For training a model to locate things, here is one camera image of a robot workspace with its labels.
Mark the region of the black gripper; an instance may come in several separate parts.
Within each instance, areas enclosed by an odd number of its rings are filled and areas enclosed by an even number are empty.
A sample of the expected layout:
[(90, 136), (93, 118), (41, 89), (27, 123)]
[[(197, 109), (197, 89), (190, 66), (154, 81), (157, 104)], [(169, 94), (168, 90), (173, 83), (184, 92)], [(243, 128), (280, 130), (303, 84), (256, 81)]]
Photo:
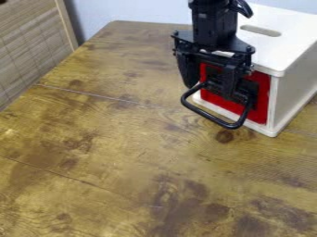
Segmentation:
[(217, 44), (201, 44), (193, 36), (189, 30), (176, 31), (172, 35), (178, 70), (186, 87), (192, 88), (200, 81), (200, 64), (209, 63), (209, 89), (224, 98), (245, 98), (248, 90), (243, 74), (253, 71), (256, 47), (236, 35)]

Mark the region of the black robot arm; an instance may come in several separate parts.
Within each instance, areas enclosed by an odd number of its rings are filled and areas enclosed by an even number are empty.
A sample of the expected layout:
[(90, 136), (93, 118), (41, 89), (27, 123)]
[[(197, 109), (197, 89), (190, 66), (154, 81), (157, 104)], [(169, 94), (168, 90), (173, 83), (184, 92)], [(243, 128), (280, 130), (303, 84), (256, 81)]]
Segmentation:
[(174, 55), (185, 85), (200, 81), (200, 65), (209, 63), (223, 74), (223, 96), (231, 98), (239, 81), (252, 72), (256, 48), (237, 37), (239, 15), (253, 17), (244, 0), (189, 0), (192, 30), (174, 31)]

